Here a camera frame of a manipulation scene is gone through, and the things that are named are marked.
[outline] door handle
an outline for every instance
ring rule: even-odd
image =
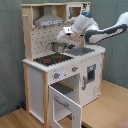
[[[60,99],[59,99],[59,97],[58,97],[58,96],[55,96],[54,98],[55,98],[55,100],[56,100],[58,103],[60,103],[60,104],[64,105],[65,107],[68,107],[68,106],[69,106],[69,104],[68,104],[68,103],[63,102],[63,101],[60,101]]]
[[[82,87],[82,90],[85,90],[85,88],[86,88],[86,82],[87,82],[87,79],[85,78],[85,76],[83,76],[83,80],[84,80],[84,87]]]

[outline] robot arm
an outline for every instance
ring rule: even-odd
[[[71,27],[64,27],[63,34],[59,33],[57,39],[62,40],[65,35],[74,38],[76,35],[81,35],[84,31],[86,42],[93,44],[103,39],[124,33],[127,30],[127,26],[128,12],[121,14],[114,26],[103,30],[99,30],[98,24],[94,21],[92,16],[89,13],[84,12],[77,17]]]

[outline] toy kitchen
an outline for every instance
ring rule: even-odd
[[[22,5],[26,108],[46,128],[62,128],[58,121],[70,114],[80,128],[82,107],[101,95],[105,49],[86,45],[84,37],[69,44],[56,38],[89,10],[90,2]]]

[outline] open cabinet door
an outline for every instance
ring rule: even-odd
[[[60,124],[58,124],[57,120],[55,119],[54,106],[56,102],[61,104],[62,107],[64,106],[71,111],[72,128],[81,128],[82,107],[51,86],[49,86],[50,126],[52,128],[63,128],[62,126],[60,126]]]

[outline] control knob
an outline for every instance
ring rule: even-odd
[[[78,68],[77,67],[73,67],[72,71],[75,72]]]
[[[60,74],[58,74],[58,73],[55,73],[55,74],[54,74],[54,78],[55,78],[55,79],[58,79],[59,76],[60,76]]]

